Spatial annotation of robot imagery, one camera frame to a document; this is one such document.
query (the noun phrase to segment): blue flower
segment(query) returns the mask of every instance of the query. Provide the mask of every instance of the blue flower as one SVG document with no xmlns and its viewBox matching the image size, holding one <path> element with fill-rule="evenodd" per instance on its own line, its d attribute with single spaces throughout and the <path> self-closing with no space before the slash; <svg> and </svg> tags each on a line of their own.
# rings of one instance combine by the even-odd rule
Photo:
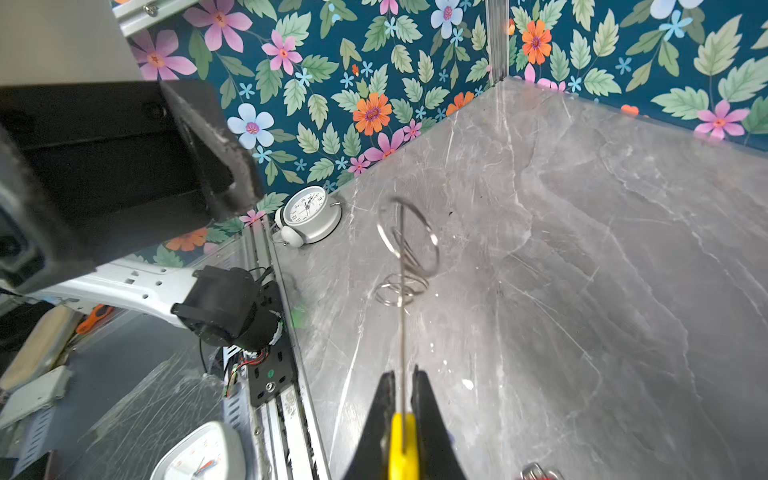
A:
<svg viewBox="0 0 768 480">
<path fill-rule="evenodd" d="M 373 62 L 369 63 L 367 61 L 363 61 L 361 72 L 366 76 L 366 78 L 368 78 L 368 76 L 373 73 Z"/>
<path fill-rule="evenodd" d="M 240 84 L 240 88 L 243 90 L 240 90 L 240 96 L 245 95 L 246 100 L 250 100 L 251 95 L 255 95 L 256 92 L 253 91 L 253 84 L 248 84 L 247 86 L 245 84 Z"/>
<path fill-rule="evenodd" d="M 266 150 L 266 151 L 265 151 L 265 150 L 264 150 L 264 147 L 262 147 L 261 145 L 259 145 L 258 147 L 256 147 L 256 150 L 257 150 L 257 151 L 256 151 L 256 152 L 254 152 L 254 153 L 253 153 L 253 155 L 251 155 L 251 156 L 252 156 L 253 158 L 255 158 L 256 160 L 258 160 L 258 161 L 259 161 L 259 164 L 262 164 L 262 163 L 263 163 L 265 160 L 266 160 L 267 162 L 271 162 L 271 161 L 272 161 L 272 159 L 270 158 L 270 155 L 272 154 L 272 151 L 271 151 L 271 150 Z"/>
<path fill-rule="evenodd" d="M 390 18 L 386 22 L 384 22 L 384 35 L 389 35 L 394 37 L 395 32 L 397 31 L 397 25 L 395 25 L 395 17 Z"/>
<path fill-rule="evenodd" d="M 691 17 L 684 18 L 683 20 L 680 20 L 680 10 L 675 10 L 672 12 L 672 23 L 663 23 L 659 25 L 659 30 L 666 30 L 667 34 L 664 36 L 664 41 L 669 41 L 670 38 L 672 38 L 672 34 L 674 33 L 674 36 L 678 38 L 682 38 L 685 36 L 685 32 L 683 31 L 683 27 L 689 25 L 693 19 Z"/>
<path fill-rule="evenodd" d="M 336 188 L 336 182 L 332 182 L 331 180 L 326 180 L 326 182 L 323 184 L 323 188 L 326 189 L 326 192 L 331 194 Z"/>
<path fill-rule="evenodd" d="M 454 46 L 458 47 L 458 43 L 460 41 L 464 41 L 464 36 L 463 35 L 464 35 L 464 28 L 460 28 L 458 30 L 454 28 L 453 29 L 453 38 L 451 38 L 451 43 Z"/>
<path fill-rule="evenodd" d="M 354 77 L 351 77 L 351 76 L 349 76 L 349 74 L 348 74 L 348 73 L 344 72 L 344 78 L 342 78 L 342 79 L 341 79 L 341 83 L 342 83 L 342 84 L 343 84 L 345 87 L 349 88 L 349 87 L 351 87 L 351 86 L 352 86 L 352 84 L 353 84 L 354 82 L 355 82 L 355 78 L 354 78 Z"/>
<path fill-rule="evenodd" d="M 571 81 L 568 82 L 568 87 L 571 87 L 572 92 L 581 91 L 581 77 L 574 78 L 571 75 Z"/>
<path fill-rule="evenodd" d="M 632 57 L 627 57 L 627 60 L 624 60 L 622 57 L 619 57 L 619 65 L 616 65 L 616 69 L 619 70 L 620 74 L 625 74 L 629 71 L 632 71 L 632 67 L 629 66 L 629 63 L 632 61 Z"/>
<path fill-rule="evenodd" d="M 304 85 L 305 87 L 309 87 L 312 74 L 306 73 L 306 68 L 302 68 L 301 71 L 296 70 L 296 78 L 299 79 L 299 85 Z"/>
</svg>

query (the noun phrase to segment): marble tabletop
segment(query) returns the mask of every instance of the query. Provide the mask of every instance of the marble tabletop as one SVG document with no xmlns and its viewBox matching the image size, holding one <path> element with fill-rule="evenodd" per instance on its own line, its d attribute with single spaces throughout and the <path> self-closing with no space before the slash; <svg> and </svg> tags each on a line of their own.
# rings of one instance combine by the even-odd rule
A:
<svg viewBox="0 0 768 480">
<path fill-rule="evenodd" d="M 440 237 L 409 369 L 469 478 L 768 477 L 768 158 L 516 79 L 341 188 L 325 240 L 278 250 L 332 477 L 398 369 L 397 311 L 370 296 L 397 268 L 393 194 Z"/>
</svg>

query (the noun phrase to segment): white alarm clock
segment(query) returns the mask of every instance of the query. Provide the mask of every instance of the white alarm clock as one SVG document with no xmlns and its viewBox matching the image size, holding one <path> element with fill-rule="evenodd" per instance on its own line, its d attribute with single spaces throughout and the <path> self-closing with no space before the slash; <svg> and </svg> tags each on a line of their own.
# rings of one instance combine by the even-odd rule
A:
<svg viewBox="0 0 768 480">
<path fill-rule="evenodd" d="M 293 195 L 275 212 L 280 237 L 292 247 L 322 240 L 333 232 L 339 220 L 341 203 L 333 202 L 326 190 L 317 185 Z"/>
</svg>

